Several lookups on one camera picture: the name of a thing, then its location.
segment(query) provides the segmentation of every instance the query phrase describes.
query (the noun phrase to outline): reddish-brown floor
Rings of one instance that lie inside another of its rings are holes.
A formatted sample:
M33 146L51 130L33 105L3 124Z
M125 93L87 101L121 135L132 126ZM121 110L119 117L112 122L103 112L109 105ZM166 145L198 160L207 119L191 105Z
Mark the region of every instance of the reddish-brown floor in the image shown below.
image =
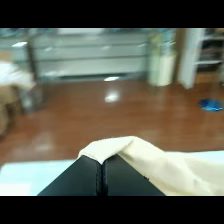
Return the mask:
M73 159L90 142L119 136L138 136L164 150L224 148L224 112L198 107L210 95L205 84L154 91L144 81L84 82L48 90L47 107L20 116L1 140L1 163ZM119 99L105 102L111 94Z

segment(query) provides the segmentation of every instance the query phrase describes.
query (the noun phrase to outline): blue object on floor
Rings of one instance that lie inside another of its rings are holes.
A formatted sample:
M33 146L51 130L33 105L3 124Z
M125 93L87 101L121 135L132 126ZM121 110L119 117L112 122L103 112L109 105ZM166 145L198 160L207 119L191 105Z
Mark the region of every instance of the blue object on floor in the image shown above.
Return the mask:
M213 99L203 99L199 101L201 109L206 111L220 111L223 109L222 103Z

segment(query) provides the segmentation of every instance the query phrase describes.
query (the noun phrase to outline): towel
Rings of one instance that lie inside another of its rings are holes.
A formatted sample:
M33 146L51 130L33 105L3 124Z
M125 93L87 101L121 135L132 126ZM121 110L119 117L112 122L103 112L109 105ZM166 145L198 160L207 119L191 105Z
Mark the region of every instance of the towel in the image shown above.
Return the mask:
M135 136L90 143L79 152L100 164L118 154L167 196L224 196L224 163L163 151Z

